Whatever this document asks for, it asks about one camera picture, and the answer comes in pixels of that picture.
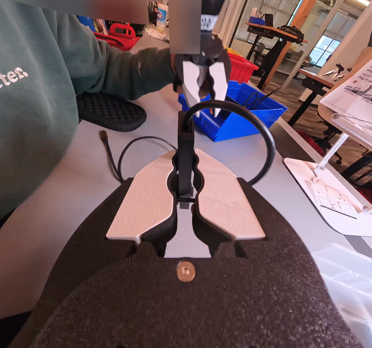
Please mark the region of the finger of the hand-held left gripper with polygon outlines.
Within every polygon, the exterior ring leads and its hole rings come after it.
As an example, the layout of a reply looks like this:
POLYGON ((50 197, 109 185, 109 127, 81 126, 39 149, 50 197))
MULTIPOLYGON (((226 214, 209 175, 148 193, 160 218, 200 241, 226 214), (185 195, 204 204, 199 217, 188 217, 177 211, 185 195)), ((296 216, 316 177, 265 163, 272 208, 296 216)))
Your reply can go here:
POLYGON ((198 84, 199 76, 200 69, 197 65, 190 61, 183 61, 182 90, 189 109, 201 102, 198 84))
POLYGON ((209 67, 210 98, 224 101, 228 89, 228 79, 223 62, 216 62, 209 67))

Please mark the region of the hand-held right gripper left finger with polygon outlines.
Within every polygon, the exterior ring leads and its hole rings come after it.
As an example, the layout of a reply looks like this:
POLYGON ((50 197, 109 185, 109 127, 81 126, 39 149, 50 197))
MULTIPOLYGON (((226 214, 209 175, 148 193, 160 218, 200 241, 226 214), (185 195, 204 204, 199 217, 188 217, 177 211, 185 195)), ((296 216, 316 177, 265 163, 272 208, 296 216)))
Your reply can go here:
POLYGON ((169 179, 175 175, 175 155, 174 150, 169 151, 135 175, 106 233, 107 239, 166 243, 174 236, 176 195, 169 179))

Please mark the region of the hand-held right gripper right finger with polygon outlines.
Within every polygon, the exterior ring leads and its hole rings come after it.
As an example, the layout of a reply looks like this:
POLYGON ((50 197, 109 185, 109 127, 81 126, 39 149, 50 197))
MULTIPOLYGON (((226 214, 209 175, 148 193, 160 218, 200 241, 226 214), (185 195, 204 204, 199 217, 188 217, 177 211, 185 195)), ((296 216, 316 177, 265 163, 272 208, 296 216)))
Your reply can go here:
POLYGON ((202 219, 233 240, 258 240, 266 237, 237 177, 221 162, 200 149, 196 171, 201 174, 198 209, 202 219))

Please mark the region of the blue plastic bin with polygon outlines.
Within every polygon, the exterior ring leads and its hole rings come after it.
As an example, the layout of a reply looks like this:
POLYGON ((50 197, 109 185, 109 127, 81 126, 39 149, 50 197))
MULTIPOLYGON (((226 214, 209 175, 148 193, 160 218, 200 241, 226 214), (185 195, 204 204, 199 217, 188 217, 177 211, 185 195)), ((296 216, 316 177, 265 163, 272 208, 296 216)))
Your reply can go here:
MULTIPOLYGON (((256 115, 270 128, 288 108, 249 84, 229 81, 226 102, 239 104, 256 115)), ((221 110, 215 118, 208 109, 194 115, 194 124, 214 142, 258 134, 259 131, 243 117, 221 110)))

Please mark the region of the black usb hub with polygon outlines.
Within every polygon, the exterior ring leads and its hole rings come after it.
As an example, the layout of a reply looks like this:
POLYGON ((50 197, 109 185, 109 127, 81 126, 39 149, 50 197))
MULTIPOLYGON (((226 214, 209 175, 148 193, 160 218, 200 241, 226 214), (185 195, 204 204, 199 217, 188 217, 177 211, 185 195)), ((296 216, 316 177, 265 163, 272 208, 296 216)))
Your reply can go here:
POLYGON ((178 201, 181 209, 189 208, 193 196, 194 126, 193 121, 184 123, 186 114, 186 111, 180 111, 178 118, 178 201))

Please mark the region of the clear plastic bin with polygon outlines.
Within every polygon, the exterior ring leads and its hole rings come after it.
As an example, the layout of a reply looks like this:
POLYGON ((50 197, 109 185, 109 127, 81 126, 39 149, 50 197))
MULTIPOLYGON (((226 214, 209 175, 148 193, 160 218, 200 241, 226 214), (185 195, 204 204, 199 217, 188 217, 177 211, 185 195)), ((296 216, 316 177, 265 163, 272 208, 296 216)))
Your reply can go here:
POLYGON ((360 341, 371 346, 371 258, 337 244, 311 255, 341 316, 360 341))

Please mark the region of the person's left forearm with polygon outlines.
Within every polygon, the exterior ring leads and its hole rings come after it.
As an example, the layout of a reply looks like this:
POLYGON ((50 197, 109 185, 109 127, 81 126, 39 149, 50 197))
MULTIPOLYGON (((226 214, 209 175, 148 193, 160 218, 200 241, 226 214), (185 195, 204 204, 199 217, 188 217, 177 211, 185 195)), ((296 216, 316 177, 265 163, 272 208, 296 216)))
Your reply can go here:
POLYGON ((64 50, 63 59, 76 94, 103 93, 136 100, 175 80, 169 48, 145 48, 133 54, 85 34, 64 50))

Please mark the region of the red plastic bin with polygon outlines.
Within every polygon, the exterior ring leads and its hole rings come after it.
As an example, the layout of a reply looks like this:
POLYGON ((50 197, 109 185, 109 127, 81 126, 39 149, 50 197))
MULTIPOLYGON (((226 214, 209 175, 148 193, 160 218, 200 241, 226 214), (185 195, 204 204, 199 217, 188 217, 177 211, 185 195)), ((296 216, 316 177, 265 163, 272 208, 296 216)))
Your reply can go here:
POLYGON ((239 84, 248 83, 253 72, 259 69, 258 66, 246 60, 244 57, 228 52, 231 62, 230 81, 236 81, 239 84))

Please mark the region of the wooden standing desk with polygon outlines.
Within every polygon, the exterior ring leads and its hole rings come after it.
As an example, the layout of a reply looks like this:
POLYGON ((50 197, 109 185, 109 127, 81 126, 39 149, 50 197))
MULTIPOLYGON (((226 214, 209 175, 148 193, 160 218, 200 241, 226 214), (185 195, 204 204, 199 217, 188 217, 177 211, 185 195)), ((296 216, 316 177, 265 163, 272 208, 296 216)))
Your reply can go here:
POLYGON ((263 74, 257 87, 259 90, 264 90, 270 83, 291 44, 295 43, 301 45, 303 43, 308 43, 309 41, 304 38, 304 34, 295 26, 284 25, 280 28, 275 28, 250 22, 246 22, 245 24, 248 26, 247 32, 256 35, 252 47, 246 56, 247 60, 251 59, 260 38, 278 38, 277 43, 266 54, 261 66, 256 70, 258 73, 263 74))

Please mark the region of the white wipes canister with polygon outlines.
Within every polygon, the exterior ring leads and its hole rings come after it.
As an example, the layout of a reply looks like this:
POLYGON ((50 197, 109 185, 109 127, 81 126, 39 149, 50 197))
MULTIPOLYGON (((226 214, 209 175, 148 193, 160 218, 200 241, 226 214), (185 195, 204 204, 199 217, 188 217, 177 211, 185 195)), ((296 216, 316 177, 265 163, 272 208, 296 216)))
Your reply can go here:
POLYGON ((169 7, 162 3, 157 4, 157 22, 156 28, 158 30, 164 30, 169 26, 169 7))

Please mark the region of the white document stand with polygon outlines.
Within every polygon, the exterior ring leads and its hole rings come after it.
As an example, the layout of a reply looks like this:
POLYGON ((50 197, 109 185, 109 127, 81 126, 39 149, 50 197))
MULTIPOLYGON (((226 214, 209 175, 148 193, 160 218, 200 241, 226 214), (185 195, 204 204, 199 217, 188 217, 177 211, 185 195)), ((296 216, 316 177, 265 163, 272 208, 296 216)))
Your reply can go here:
MULTIPOLYGON (((371 47, 364 50, 365 56, 359 63, 354 66, 351 73, 346 79, 339 81, 330 91, 336 89, 340 84, 344 83, 350 76, 354 75, 366 63, 371 61, 371 47)), ((371 151, 372 146, 372 116, 363 116, 357 118, 350 115, 336 113, 322 104, 318 107, 319 114, 330 124, 337 127, 342 133, 331 149, 326 153, 323 159, 318 163, 311 163, 297 159, 285 158, 283 163, 297 181, 298 185, 303 189, 309 200, 320 213, 324 221, 336 232, 348 236, 372 236, 372 216, 371 204, 365 205, 361 203, 345 185, 328 170, 326 165, 330 158, 336 153, 341 145, 347 140, 348 137, 353 138, 360 144, 364 145, 371 151), (318 206, 315 201, 314 195, 309 187, 311 178, 318 177, 326 184, 338 188, 347 193, 352 201, 356 203, 358 208, 361 208, 362 213, 358 219, 353 219, 345 215, 333 212, 331 210, 318 206)))

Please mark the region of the printed instruction sheet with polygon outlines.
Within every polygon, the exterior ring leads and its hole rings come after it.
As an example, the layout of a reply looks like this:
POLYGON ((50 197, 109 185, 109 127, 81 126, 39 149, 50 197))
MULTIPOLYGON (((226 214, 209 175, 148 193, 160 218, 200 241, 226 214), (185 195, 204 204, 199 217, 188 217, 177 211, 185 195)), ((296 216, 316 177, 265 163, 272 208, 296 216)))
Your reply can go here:
POLYGON ((366 63, 336 89, 328 92, 320 104, 330 110, 357 118, 370 117, 372 110, 372 62, 366 63))

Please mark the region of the red handled basket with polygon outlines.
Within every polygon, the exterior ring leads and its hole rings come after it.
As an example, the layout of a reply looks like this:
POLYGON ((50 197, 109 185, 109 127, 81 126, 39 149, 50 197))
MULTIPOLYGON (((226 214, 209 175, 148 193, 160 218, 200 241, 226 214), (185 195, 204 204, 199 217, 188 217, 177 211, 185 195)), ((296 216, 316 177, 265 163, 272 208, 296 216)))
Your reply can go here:
POLYGON ((97 40, 106 41, 110 47, 118 48, 122 51, 130 51, 140 40, 132 26, 122 23, 113 23, 108 34, 93 33, 97 40))

